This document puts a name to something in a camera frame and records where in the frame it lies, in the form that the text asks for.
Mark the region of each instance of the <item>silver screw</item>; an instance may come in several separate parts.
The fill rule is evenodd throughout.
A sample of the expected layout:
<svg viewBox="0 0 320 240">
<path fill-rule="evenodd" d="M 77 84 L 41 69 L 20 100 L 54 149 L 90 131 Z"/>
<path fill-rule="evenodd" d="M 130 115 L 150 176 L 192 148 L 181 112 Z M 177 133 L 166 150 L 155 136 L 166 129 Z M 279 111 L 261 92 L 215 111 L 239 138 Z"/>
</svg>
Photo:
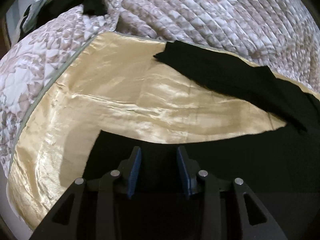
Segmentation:
<svg viewBox="0 0 320 240">
<path fill-rule="evenodd" d="M 118 177 L 118 176 L 120 175 L 120 171 L 118 171 L 118 170 L 113 170 L 113 171 L 110 172 L 110 175 L 111 175 L 112 177 Z"/>
<path fill-rule="evenodd" d="M 77 185 L 81 185 L 83 182 L 84 182 L 84 179 L 82 179 L 82 178 L 77 178 L 77 179 L 75 180 L 75 183 L 76 183 Z"/>
<path fill-rule="evenodd" d="M 199 174 L 199 176 L 201 176 L 201 177 L 208 176 L 208 172 L 205 171 L 205 170 L 200 170 L 200 171 L 198 172 L 198 174 Z"/>
<path fill-rule="evenodd" d="M 242 184 L 243 184 L 243 179 L 241 179 L 241 178 L 236 178 L 236 179 L 235 179 L 235 183 L 238 184 L 238 185 L 242 185 Z"/>
</svg>

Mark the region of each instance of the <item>gold satin fabric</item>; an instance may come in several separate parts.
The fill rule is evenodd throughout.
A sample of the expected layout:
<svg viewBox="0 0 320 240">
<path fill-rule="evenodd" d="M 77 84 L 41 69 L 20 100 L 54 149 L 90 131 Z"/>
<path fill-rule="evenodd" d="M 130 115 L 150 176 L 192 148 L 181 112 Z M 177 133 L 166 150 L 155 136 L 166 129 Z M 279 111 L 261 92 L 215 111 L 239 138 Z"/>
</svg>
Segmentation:
<svg viewBox="0 0 320 240">
<path fill-rule="evenodd" d="M 82 176 L 100 130 L 178 144 L 285 125 L 246 101 L 202 88 L 157 62 L 153 55 L 164 46 L 103 33 L 44 95 L 20 135 L 9 174 L 8 194 L 31 228 Z"/>
</svg>

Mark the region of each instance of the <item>black garment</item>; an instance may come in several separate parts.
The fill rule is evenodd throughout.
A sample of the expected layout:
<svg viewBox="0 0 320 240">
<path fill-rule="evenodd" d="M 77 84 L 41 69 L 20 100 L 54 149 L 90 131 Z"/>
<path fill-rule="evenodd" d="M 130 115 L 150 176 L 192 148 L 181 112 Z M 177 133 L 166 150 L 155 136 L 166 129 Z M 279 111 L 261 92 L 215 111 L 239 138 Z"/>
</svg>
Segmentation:
<svg viewBox="0 0 320 240">
<path fill-rule="evenodd" d="M 106 5 L 102 0 L 52 0 L 49 3 L 45 4 L 39 11 L 37 16 L 37 22 L 34 29 L 30 30 L 27 33 L 23 32 L 23 24 L 27 18 L 24 18 L 20 25 L 20 38 L 19 41 L 26 37 L 29 33 L 33 32 L 35 29 L 46 24 L 50 20 L 57 18 L 63 12 L 70 10 L 71 8 L 83 4 L 83 14 L 92 16 L 101 16 L 107 14 Z M 24 13 L 24 16 L 29 14 L 30 6 Z"/>
<path fill-rule="evenodd" d="M 268 67 L 253 68 L 228 54 L 168 42 L 155 57 L 209 89 L 247 100 L 287 121 L 275 131 L 184 146 L 191 159 L 216 177 L 244 179 L 288 239 L 306 235 L 320 208 L 320 102 L 296 85 L 276 79 Z M 99 178 L 116 169 L 134 146 L 142 150 L 137 191 L 181 189 L 174 179 L 179 177 L 177 145 L 106 132 L 101 132 L 90 153 L 84 178 Z M 312 239 L 317 239 L 319 229 L 311 227 Z"/>
</svg>

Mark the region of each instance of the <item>bed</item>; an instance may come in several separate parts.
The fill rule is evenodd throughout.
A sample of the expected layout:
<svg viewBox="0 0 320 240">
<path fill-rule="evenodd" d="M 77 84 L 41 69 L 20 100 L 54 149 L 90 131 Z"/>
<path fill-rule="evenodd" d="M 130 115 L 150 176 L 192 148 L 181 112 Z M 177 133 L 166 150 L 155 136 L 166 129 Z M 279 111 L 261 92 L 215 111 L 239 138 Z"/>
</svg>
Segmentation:
<svg viewBox="0 0 320 240">
<path fill-rule="evenodd" d="M 252 65 L 268 65 L 274 73 L 298 82 L 310 93 L 320 92 L 320 31 L 300 0 L 106 0 L 106 3 L 112 5 L 109 13 L 112 19 L 88 18 L 82 15 L 81 6 L 73 8 L 18 42 L 0 61 L 0 160 L 6 176 L 10 163 L 11 169 L 17 171 L 28 162 L 28 155 L 15 162 L 12 158 L 14 145 L 19 143 L 23 131 L 21 123 L 26 124 L 53 80 L 72 62 L 76 64 L 95 35 L 105 31 L 160 41 L 181 40 L 227 51 Z M 271 125 L 269 117 L 268 122 L 270 129 L 283 125 L 276 117 L 277 125 Z M 208 140 L 208 137 L 193 139 L 199 140 Z M 30 174 L 37 176 L 36 167 L 30 167 Z M 55 168 L 58 178 L 54 178 L 58 182 L 59 169 Z M 29 195 L 36 203 L 32 205 L 33 213 L 29 215 L 17 208 L 31 228 L 38 225 L 76 175 L 70 175 L 62 187 L 50 194 L 34 184 L 35 191 Z M 14 173 L 8 188 L 14 191 L 24 185 L 27 189 L 31 181 L 37 180 Z M 39 203 L 39 196 L 48 199 L 45 206 Z M 26 201 L 17 194 L 10 199 L 16 207 Z"/>
</svg>

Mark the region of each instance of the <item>gray fabric trim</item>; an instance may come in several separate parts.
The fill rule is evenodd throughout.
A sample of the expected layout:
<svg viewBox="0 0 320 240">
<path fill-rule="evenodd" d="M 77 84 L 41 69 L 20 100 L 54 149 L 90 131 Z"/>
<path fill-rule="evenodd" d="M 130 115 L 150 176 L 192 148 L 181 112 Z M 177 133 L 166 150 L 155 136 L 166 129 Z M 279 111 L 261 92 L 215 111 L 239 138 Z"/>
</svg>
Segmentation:
<svg viewBox="0 0 320 240">
<path fill-rule="evenodd" d="M 78 51 L 76 51 L 72 57 L 70 57 L 66 63 L 64 63 L 55 73 L 55 75 L 52 77 L 52 79 L 50 79 L 50 81 L 45 85 L 45 87 L 40 91 L 39 95 L 36 97 L 35 101 L 33 102 L 33 104 L 29 107 L 29 109 L 26 111 L 25 116 L 23 117 L 22 122 L 20 123 L 20 127 L 19 130 L 17 132 L 17 135 L 14 139 L 13 142 L 13 147 L 12 147 L 12 152 L 11 152 L 11 158 L 10 158 L 10 165 L 9 165 L 9 172 L 8 174 L 10 174 L 10 170 L 11 170 L 11 165 L 13 162 L 13 156 L 15 154 L 15 148 L 16 148 L 16 144 L 19 140 L 19 137 L 21 135 L 22 130 L 24 129 L 24 127 L 27 124 L 27 121 L 29 120 L 33 110 L 36 108 L 36 106 L 38 105 L 38 103 L 41 101 L 41 99 L 43 98 L 44 94 L 49 90 L 49 88 L 53 85 L 53 83 L 56 82 L 56 80 L 62 75 L 62 73 L 73 63 L 73 61 L 80 55 L 80 53 L 96 38 L 96 35 L 93 36 L 92 38 L 90 38 L 82 47 L 80 47 L 78 49 Z"/>
</svg>

